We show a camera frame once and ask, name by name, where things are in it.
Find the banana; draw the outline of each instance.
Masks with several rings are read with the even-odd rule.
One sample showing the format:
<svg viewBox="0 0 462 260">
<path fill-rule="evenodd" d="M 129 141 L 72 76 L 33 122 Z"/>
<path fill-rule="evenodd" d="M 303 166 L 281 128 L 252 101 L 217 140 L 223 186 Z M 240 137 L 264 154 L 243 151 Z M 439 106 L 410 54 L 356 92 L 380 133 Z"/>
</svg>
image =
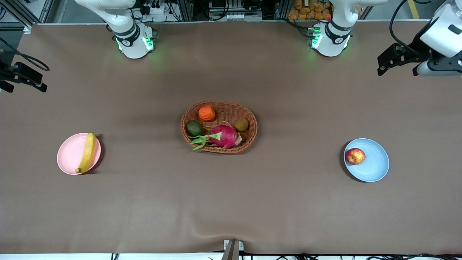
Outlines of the banana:
<svg viewBox="0 0 462 260">
<path fill-rule="evenodd" d="M 93 163 L 93 158 L 95 157 L 95 150 L 96 150 L 96 136 L 95 133 L 91 132 L 88 134 L 85 140 L 85 150 L 82 160 L 80 161 L 80 165 L 77 169 L 75 169 L 76 173 L 84 173 L 88 171 L 90 168 L 91 163 Z"/>
</svg>

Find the brown table surface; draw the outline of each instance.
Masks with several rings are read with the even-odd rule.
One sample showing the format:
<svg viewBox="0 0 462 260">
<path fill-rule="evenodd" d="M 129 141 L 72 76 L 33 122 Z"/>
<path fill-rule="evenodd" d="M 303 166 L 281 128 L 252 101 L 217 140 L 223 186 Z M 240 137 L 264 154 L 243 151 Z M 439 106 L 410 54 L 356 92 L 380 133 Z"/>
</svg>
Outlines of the brown table surface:
<svg viewBox="0 0 462 260">
<path fill-rule="evenodd" d="M 396 23 L 404 41 L 425 22 Z M 49 88 L 0 94 L 0 252 L 454 254 L 462 248 L 462 80 L 377 76 L 388 22 L 362 22 L 344 53 L 307 50 L 285 23 L 165 25 L 156 53 L 129 60 L 104 26 L 34 26 L 19 50 Z M 242 155 L 192 152 L 193 103 L 250 108 Z M 69 176 L 69 136 L 102 135 L 93 172 Z M 361 183 L 342 149 L 385 147 L 388 175 Z"/>
</svg>

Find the wicker basket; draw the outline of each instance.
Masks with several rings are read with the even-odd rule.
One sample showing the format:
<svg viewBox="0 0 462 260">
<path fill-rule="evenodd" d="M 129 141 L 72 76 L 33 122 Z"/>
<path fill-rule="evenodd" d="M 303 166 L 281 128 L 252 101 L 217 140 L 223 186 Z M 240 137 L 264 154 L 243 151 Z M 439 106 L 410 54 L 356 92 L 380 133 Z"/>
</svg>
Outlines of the wicker basket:
<svg viewBox="0 0 462 260">
<path fill-rule="evenodd" d="M 205 105 L 211 105 L 215 110 L 215 119 L 210 122 L 204 122 L 202 119 L 199 118 L 198 111 L 201 107 Z M 249 130 L 245 133 L 240 133 L 242 137 L 242 142 L 230 149 L 223 149 L 219 150 L 216 147 L 205 146 L 201 150 L 212 152 L 212 153 L 220 153 L 220 154 L 235 154 L 244 151 L 247 147 L 255 139 L 257 134 L 257 120 L 255 119 L 254 114 L 250 111 L 247 107 L 242 105 L 224 102 L 224 101 L 217 101 L 217 100 L 206 100 L 196 103 L 190 107 L 186 113 L 184 113 L 183 117 L 181 118 L 181 132 L 183 134 L 183 138 L 190 143 L 191 139 L 188 137 L 188 133 L 186 132 L 186 124 L 191 120 L 197 120 L 203 126 L 210 126 L 215 127 L 217 125 L 224 124 L 223 121 L 234 125 L 234 123 L 240 119 L 245 118 L 249 121 Z"/>
</svg>

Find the green avocado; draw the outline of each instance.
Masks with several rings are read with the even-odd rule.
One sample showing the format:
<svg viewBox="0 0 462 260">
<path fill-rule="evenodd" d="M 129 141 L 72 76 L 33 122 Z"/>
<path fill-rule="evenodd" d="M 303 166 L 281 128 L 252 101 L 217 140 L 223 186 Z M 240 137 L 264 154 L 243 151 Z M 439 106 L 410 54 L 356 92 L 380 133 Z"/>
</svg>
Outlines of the green avocado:
<svg viewBox="0 0 462 260">
<path fill-rule="evenodd" d="M 186 125 L 186 131 L 191 137 L 204 135 L 204 127 L 196 120 L 191 120 L 188 122 Z"/>
</svg>

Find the apple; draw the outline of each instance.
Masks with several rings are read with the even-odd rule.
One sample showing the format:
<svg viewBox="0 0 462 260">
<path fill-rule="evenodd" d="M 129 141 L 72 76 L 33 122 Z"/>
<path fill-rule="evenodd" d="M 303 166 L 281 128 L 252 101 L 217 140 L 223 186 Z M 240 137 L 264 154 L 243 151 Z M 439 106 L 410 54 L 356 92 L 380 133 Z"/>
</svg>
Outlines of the apple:
<svg viewBox="0 0 462 260">
<path fill-rule="evenodd" d="M 353 165 L 364 162 L 366 154 L 359 148 L 351 148 L 345 153 L 345 160 Z"/>
</svg>

